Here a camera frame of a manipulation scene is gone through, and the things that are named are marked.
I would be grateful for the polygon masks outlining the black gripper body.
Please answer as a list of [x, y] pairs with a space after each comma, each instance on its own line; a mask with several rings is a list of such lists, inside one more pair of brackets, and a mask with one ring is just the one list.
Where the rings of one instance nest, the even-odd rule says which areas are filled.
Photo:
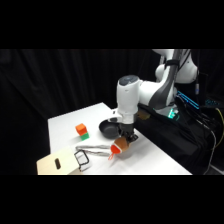
[[123, 124], [123, 123], [120, 123], [119, 124], [119, 129], [120, 129], [120, 135], [122, 133], [125, 133], [127, 140], [130, 140], [131, 136], [133, 134], [135, 134], [134, 133], [134, 125], [133, 124]]

